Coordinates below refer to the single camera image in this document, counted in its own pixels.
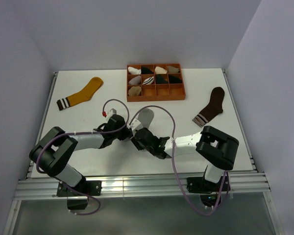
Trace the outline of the grey sock black stripes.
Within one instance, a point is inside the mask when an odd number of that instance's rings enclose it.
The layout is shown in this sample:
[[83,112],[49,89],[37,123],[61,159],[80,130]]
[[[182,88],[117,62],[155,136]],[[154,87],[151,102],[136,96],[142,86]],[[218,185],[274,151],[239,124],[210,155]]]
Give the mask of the grey sock black stripes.
[[139,112],[137,120],[142,124],[143,128],[149,128],[153,118],[154,112],[149,108],[145,108]]

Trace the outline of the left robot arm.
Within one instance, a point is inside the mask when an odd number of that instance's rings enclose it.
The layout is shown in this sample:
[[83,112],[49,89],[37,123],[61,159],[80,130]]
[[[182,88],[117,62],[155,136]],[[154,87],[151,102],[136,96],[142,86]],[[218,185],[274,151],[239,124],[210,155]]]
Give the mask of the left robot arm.
[[106,123],[92,132],[66,133],[56,126],[33,147],[29,158],[43,173],[65,182],[73,195],[81,195],[86,189],[85,177],[68,163],[73,152],[103,149],[114,140],[123,141],[130,135],[131,131],[124,118],[117,114],[113,114]]

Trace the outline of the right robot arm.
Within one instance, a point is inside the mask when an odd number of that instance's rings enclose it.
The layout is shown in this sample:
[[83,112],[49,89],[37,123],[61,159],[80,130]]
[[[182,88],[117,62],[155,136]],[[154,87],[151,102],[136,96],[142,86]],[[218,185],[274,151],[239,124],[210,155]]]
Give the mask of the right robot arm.
[[156,137],[147,128],[134,132],[134,142],[143,150],[159,159],[185,155],[201,155],[207,162],[203,187],[212,191],[219,185],[225,171],[234,167],[239,141],[212,127],[205,126],[201,132],[183,137]]

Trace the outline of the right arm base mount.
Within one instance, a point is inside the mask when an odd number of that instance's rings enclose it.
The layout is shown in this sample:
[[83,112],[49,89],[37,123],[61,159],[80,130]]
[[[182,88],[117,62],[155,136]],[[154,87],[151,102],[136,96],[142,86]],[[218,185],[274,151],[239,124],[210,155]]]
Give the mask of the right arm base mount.
[[186,188],[188,193],[200,194],[202,204],[209,209],[213,209],[217,202],[220,187],[222,186],[221,192],[225,192],[226,195],[231,190],[227,176],[225,176],[223,184],[221,184],[221,181],[222,177],[217,184],[206,181],[204,177],[188,177]]

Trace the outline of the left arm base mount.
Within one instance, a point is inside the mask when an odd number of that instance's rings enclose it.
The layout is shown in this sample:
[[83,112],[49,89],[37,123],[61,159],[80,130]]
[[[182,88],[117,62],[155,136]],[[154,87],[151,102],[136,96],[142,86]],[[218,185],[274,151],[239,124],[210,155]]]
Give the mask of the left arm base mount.
[[59,183],[56,196],[57,197],[74,197],[85,196],[86,199],[67,199],[67,208],[70,211],[78,212],[86,209],[89,202],[96,201],[98,203],[98,211],[101,207],[101,202],[95,198],[101,194],[102,181],[83,181],[75,187],[69,187],[65,183]]

